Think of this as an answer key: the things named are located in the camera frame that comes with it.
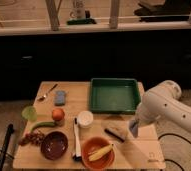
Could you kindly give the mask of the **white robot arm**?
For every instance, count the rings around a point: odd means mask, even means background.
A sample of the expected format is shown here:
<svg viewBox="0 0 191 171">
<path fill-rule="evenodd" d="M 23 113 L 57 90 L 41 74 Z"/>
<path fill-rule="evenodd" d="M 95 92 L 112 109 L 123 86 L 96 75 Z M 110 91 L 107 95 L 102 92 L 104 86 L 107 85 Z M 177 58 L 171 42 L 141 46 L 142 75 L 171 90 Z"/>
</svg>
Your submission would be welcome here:
<svg viewBox="0 0 191 171">
<path fill-rule="evenodd" d="M 179 101 L 180 86 L 165 80 L 147 90 L 135 112 L 137 127 L 152 124 L 163 116 L 191 133 L 191 107 Z"/>
</svg>

